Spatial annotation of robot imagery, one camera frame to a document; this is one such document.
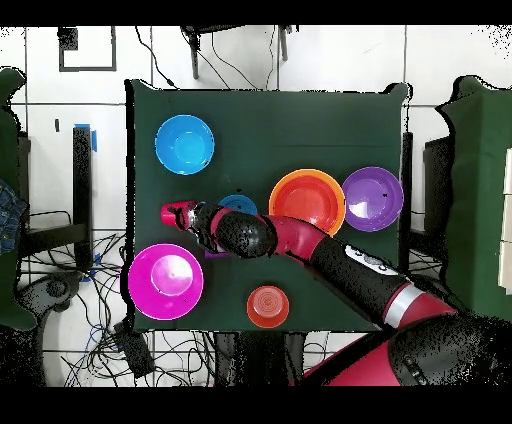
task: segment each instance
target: small blue bowl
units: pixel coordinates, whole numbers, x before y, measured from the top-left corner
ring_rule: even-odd
[[[210,163],[215,141],[210,128],[201,119],[176,115],[158,130],[155,149],[158,160],[169,171],[191,175]]]
[[[238,212],[258,215],[258,209],[254,202],[242,194],[232,194],[231,196],[224,197],[224,199],[219,202],[219,205],[224,206],[225,208],[234,209]]]

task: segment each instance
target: bowl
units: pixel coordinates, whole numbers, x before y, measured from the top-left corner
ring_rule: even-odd
[[[361,168],[343,183],[347,223],[365,232],[379,231],[400,215],[404,192],[400,181],[377,166]]]
[[[226,196],[219,202],[219,205],[238,212],[258,215],[258,209],[254,202],[242,194],[231,194],[230,196]]]
[[[155,244],[142,250],[128,272],[128,291],[136,308],[157,320],[188,314],[203,291],[203,271],[188,250]]]
[[[345,196],[338,182],[316,169],[299,169],[274,187],[269,214],[309,222],[333,236],[345,217]]]
[[[275,328],[288,317],[290,303],[286,294],[275,286],[261,286],[247,300],[247,315],[260,328]]]
[[[158,160],[175,174],[192,175],[211,161],[215,141],[201,119],[192,115],[176,115],[165,121],[155,137]]]

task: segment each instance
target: floor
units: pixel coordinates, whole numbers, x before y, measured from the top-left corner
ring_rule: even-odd
[[[448,101],[454,80],[476,74],[495,87],[512,85],[512,58],[509,54],[510,29],[485,26],[300,26],[287,36],[287,62],[279,63],[277,80],[277,33],[273,25],[246,26],[201,37],[201,53],[221,74],[230,88],[251,88],[233,68],[221,62],[212,50],[235,65],[256,87],[282,91],[325,89],[340,91],[383,91],[396,82],[413,87],[408,129],[414,133],[412,215],[414,228],[422,229],[424,188],[422,151],[426,141],[448,135],[448,126],[434,107]],[[71,131],[75,124],[88,123],[97,132],[93,152],[93,225],[95,250],[101,253],[112,235],[121,237],[125,228],[126,152],[125,78],[140,78],[158,88],[168,85],[158,69],[180,88],[219,89],[225,85],[204,58],[199,58],[199,80],[192,78],[190,49],[178,27],[139,27],[141,40],[151,46],[158,60],[142,46],[135,27],[116,27],[117,71],[59,72],[57,28],[0,28],[0,66],[13,66],[27,75],[27,84],[12,98],[12,110],[22,129],[32,140],[30,154],[31,212],[72,211]],[[78,27],[79,48],[64,53],[65,66],[111,66],[110,27]],[[404,108],[405,126],[407,109]],[[65,224],[64,214],[33,217],[31,226]],[[43,262],[44,255],[39,257]],[[104,263],[121,265],[117,247],[103,258]],[[45,272],[46,265],[24,262],[21,284]],[[103,283],[109,278],[98,273]],[[119,287],[115,278],[109,280]],[[103,309],[91,282],[82,282],[79,294],[88,317],[103,322]],[[94,343],[85,319],[84,304],[74,298],[71,307],[52,313],[45,330],[44,359],[48,383],[62,386],[69,366]],[[111,292],[108,304],[113,323],[124,317],[125,305]],[[305,367],[317,364],[361,334],[318,332],[308,336]],[[191,333],[155,332],[148,342],[156,363],[162,369],[198,368],[200,359],[191,347]],[[169,346],[180,344],[174,352]],[[124,361],[114,361],[113,369],[125,370]],[[203,369],[193,376],[193,384],[206,384]],[[133,376],[117,379],[121,385],[169,386],[176,383],[160,372],[144,379]],[[112,379],[87,376],[83,385],[113,385]]]

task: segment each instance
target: green table surface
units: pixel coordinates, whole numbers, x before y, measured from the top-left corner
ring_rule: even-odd
[[[487,88],[471,76],[455,88],[453,101],[439,108],[455,137],[446,282],[478,314],[512,321],[512,296],[498,286],[512,91]]]
[[[176,320],[152,320],[136,313],[135,329],[209,331],[257,330],[246,314],[247,298],[259,285],[274,284],[290,300],[282,331],[371,331],[372,324],[340,301],[303,268],[284,257],[204,259],[190,233],[160,221],[164,203],[218,202],[237,192],[262,214],[281,177],[316,168],[340,184],[358,168],[381,166],[398,177],[401,108],[408,94],[396,84],[385,94],[155,90],[139,80],[134,90],[135,254],[156,243],[175,243],[192,252],[204,273],[197,306]],[[201,118],[215,137],[211,163],[201,172],[176,175],[155,155],[155,135],[178,114]],[[398,224],[364,233],[343,224],[336,235],[398,264]]]
[[[9,106],[11,96],[25,84],[16,69],[0,68],[0,178],[19,196],[18,130],[19,124]],[[0,255],[0,325],[30,330],[37,324],[34,315],[18,305],[14,288],[19,281],[18,249]]]

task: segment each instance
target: purple bowl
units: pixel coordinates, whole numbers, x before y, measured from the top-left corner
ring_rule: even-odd
[[[128,291],[137,309],[158,320],[182,317],[203,291],[203,271],[188,250],[155,244],[141,251],[128,272]]]
[[[379,231],[400,215],[404,192],[400,181],[376,166],[361,168],[343,183],[345,221],[358,230]]]

